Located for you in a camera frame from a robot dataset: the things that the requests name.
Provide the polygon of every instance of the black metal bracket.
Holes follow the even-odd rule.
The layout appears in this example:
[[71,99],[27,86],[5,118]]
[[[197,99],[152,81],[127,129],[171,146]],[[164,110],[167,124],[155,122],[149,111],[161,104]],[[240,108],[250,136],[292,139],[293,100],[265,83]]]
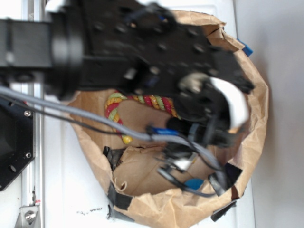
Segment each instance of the black metal bracket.
[[0,99],[0,191],[34,159],[33,113]]

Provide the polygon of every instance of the black tape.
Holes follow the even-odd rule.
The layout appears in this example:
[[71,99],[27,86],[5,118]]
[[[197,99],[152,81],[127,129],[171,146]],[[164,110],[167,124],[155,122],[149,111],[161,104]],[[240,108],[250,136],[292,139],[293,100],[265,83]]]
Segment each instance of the black tape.
[[225,165],[225,174],[226,174],[226,187],[223,187],[219,181],[216,173],[213,173],[208,176],[208,180],[212,185],[214,191],[218,196],[223,195],[228,189],[230,189],[238,180],[238,177],[241,175],[242,170],[238,167],[227,163]]
[[116,211],[113,208],[113,205],[109,204],[108,207],[109,207],[109,213],[108,213],[107,219],[115,218],[115,219],[120,219],[120,220],[124,220],[124,221],[127,221],[127,222],[134,222],[134,219]]
[[119,165],[121,156],[123,155],[125,149],[112,150],[110,147],[104,147],[104,155],[107,157],[112,171]]
[[229,205],[227,205],[226,207],[224,207],[223,209],[221,209],[220,211],[215,212],[213,215],[211,215],[212,221],[214,222],[218,221],[223,215],[225,215],[230,210],[230,208],[236,207],[236,205],[237,202],[234,201]]
[[109,188],[108,198],[113,205],[123,210],[128,210],[128,207],[133,199],[132,196],[126,196],[118,193],[112,183]]

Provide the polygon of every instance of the blue connector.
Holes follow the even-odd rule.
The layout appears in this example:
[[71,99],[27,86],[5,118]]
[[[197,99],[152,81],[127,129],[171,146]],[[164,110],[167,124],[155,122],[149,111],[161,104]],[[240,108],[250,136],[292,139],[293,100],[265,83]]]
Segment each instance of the blue connector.
[[177,136],[179,134],[178,131],[171,130],[171,129],[166,129],[166,128],[153,127],[152,130],[155,133],[162,134],[162,135],[175,135],[175,136]]

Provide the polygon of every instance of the blue tape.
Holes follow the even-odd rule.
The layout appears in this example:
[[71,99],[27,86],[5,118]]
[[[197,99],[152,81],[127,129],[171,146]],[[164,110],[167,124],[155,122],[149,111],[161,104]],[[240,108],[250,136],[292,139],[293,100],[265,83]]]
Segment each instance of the blue tape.
[[165,129],[165,128],[157,128],[153,127],[153,131],[157,134],[162,134],[162,135],[178,135],[178,131],[171,130],[171,129]]
[[251,56],[251,54],[253,53],[253,50],[247,44],[245,44],[244,42],[240,41],[239,39],[237,39],[237,40],[245,45],[245,47],[243,48],[243,51],[245,52],[245,54],[248,57]]

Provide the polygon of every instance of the gray cable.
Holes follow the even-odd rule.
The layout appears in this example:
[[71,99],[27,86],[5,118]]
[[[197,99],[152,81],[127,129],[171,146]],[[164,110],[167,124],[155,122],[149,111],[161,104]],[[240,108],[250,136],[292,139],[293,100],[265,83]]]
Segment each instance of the gray cable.
[[[186,146],[191,146],[189,144],[189,142],[187,142],[185,139],[179,137],[179,136],[174,136],[174,135],[158,135],[158,134],[153,134],[153,135],[149,135],[146,133],[140,133],[140,132],[136,132],[134,130],[131,130],[123,125],[117,124],[105,117],[96,115],[94,113],[82,110],[82,109],[78,109],[78,108],[74,108],[74,107],[70,107],[70,106],[65,106],[62,104],[57,104],[54,102],[50,102],[50,101],[46,101],[46,100],[42,100],[36,97],[32,97],[23,93],[19,93],[16,91],[13,91],[9,88],[0,86],[0,94],[4,95],[4,96],[8,96],[8,97],[12,97],[14,99],[17,100],[21,100],[21,101],[27,101],[29,103],[33,103],[36,105],[40,105],[42,107],[48,107],[51,109],[55,109],[55,110],[59,110],[62,112],[66,112],[66,113],[70,113],[70,114],[74,114],[74,115],[78,115],[87,119],[91,119],[93,121],[102,123],[102,124],[106,124],[112,128],[117,129],[118,131],[120,131],[123,134],[126,135],[130,135],[133,138],[137,138],[139,140],[143,140],[143,141],[157,141],[157,142],[171,142],[171,143],[178,143],[178,144],[182,144],[182,145],[186,145]],[[200,146],[197,143],[193,143],[193,145],[195,146],[195,148],[198,150],[198,152],[202,155],[205,156],[209,161],[210,164],[212,164],[214,167],[221,169],[221,165],[219,164],[218,160],[213,156],[213,154],[207,150],[206,148]],[[216,171],[217,176],[218,176],[218,180],[219,182],[225,186],[225,174],[221,171]]]

